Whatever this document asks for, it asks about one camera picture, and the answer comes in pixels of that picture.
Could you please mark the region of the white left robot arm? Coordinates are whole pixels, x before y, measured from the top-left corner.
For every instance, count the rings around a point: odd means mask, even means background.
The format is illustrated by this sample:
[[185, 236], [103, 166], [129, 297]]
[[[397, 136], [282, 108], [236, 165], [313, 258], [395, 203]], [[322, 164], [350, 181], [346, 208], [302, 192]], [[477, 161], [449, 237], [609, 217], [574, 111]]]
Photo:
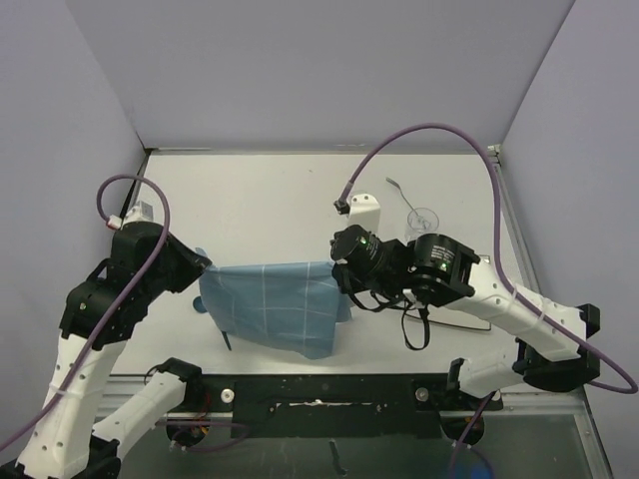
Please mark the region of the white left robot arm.
[[97, 413], [112, 369], [151, 303], [187, 289], [210, 266], [163, 227], [133, 222], [115, 231], [109, 257], [72, 289], [58, 353], [30, 438], [1, 467], [4, 478], [116, 478], [131, 448], [171, 410], [206, 404], [201, 367], [171, 357], [113, 414]]

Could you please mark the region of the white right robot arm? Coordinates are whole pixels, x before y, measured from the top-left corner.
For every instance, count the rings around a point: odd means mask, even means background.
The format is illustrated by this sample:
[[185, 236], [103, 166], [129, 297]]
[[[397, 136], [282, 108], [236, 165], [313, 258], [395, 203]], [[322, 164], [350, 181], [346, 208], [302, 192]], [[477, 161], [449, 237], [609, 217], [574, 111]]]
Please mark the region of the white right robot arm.
[[470, 247], [439, 234], [409, 243], [382, 241], [359, 225], [334, 234], [332, 275], [350, 298], [368, 291], [380, 309], [431, 307], [460, 311], [514, 337], [517, 349], [497, 349], [450, 363], [444, 394], [458, 408], [477, 398], [528, 384], [570, 392], [600, 375], [600, 361], [585, 340], [599, 329], [599, 311], [586, 304], [561, 305], [524, 286], [506, 286], [495, 266]]

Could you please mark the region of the square white plate black rim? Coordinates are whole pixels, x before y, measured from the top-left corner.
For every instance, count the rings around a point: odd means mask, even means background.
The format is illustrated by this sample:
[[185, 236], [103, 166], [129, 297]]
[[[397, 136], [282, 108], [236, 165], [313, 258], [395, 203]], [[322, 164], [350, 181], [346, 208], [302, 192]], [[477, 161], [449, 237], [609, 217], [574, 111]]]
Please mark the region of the square white plate black rim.
[[404, 309], [415, 319], [471, 331], [489, 331], [486, 320], [473, 318], [469, 313], [449, 307], [461, 299], [475, 294], [470, 285], [470, 274], [475, 266], [485, 262], [476, 254], [458, 253], [452, 258], [433, 258], [429, 254], [414, 254], [408, 261], [402, 283]]

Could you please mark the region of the blue checked cloth napkin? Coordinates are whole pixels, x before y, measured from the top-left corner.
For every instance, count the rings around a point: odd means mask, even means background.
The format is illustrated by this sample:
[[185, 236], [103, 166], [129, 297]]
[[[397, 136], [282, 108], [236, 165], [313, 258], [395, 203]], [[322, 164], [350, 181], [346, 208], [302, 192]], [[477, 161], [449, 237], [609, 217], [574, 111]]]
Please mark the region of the blue checked cloth napkin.
[[352, 302], [331, 270], [329, 261], [213, 264], [199, 278], [198, 296], [221, 333], [324, 359], [336, 326], [351, 320]]

